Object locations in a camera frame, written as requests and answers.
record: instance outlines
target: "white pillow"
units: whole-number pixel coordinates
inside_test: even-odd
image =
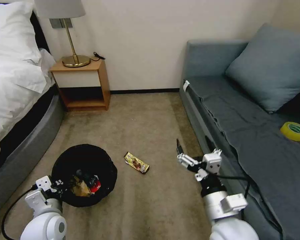
[[[47,84],[41,66],[7,56],[0,56],[0,80],[38,93],[42,93]]]
[[[38,63],[41,54],[30,22],[33,4],[0,4],[0,55]]]

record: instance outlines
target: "wall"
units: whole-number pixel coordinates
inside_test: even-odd
[[[300,32],[300,0],[282,0],[272,19],[272,24]]]
[[[189,39],[250,38],[280,0],[82,0],[77,54],[106,57],[111,90],[179,87]],[[64,29],[40,19],[53,56],[71,55]]]

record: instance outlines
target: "baseboard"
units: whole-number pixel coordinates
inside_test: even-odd
[[[133,93],[165,93],[179,92],[179,88],[159,88],[159,89],[137,89],[137,90],[112,90],[111,94],[133,94]]]

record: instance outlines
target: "blue pillow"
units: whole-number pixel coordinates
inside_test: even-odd
[[[264,24],[226,75],[269,113],[300,92],[300,33]]]

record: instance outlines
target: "gray bed frame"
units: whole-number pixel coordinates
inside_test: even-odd
[[[49,51],[38,19],[33,13],[31,23],[39,48]],[[58,133],[64,111],[59,95],[53,96],[48,110],[25,140],[7,157],[0,168],[0,208],[40,161]]]

